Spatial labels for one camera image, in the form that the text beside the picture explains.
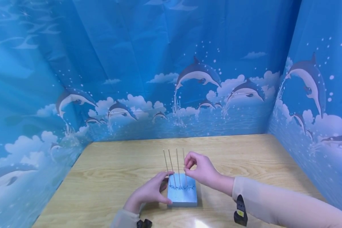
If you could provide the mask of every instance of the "right hand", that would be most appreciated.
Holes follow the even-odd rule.
[[[184,171],[189,177],[194,178],[199,183],[217,188],[221,174],[214,168],[212,162],[207,156],[190,151],[185,157]],[[190,170],[194,165],[197,165],[195,170]]]

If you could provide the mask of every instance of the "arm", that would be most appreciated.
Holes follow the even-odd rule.
[[[342,211],[313,197],[245,177],[221,175],[217,180],[216,190],[231,195],[234,201],[241,195],[246,211],[266,223],[288,228],[342,228]]]
[[[161,195],[160,192],[167,188],[168,175],[173,172],[161,172],[147,183],[139,187],[128,198],[123,209],[119,210],[115,215],[110,228],[137,228],[139,213],[143,206],[149,202],[160,202],[164,204],[171,204],[172,202]]]

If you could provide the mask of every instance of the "left hand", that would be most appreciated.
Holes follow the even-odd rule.
[[[167,188],[167,176],[174,174],[174,172],[160,172],[152,179],[147,181],[144,185],[140,186],[128,198],[123,209],[138,214],[141,204],[150,202],[160,202],[163,204],[172,204],[172,201],[164,197],[161,192]]]

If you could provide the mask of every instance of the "forearm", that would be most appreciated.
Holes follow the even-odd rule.
[[[266,223],[288,228],[342,228],[342,211],[313,197],[244,177],[236,177],[228,185],[233,187],[234,201],[241,195],[246,212]]]

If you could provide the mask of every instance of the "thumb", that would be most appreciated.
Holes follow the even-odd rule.
[[[163,204],[172,204],[172,201],[170,199],[168,199],[167,197],[164,197],[163,195],[159,194],[158,199],[157,199],[160,203]]]
[[[184,171],[187,176],[196,179],[196,176],[197,176],[196,170],[190,170],[188,168],[184,168]]]

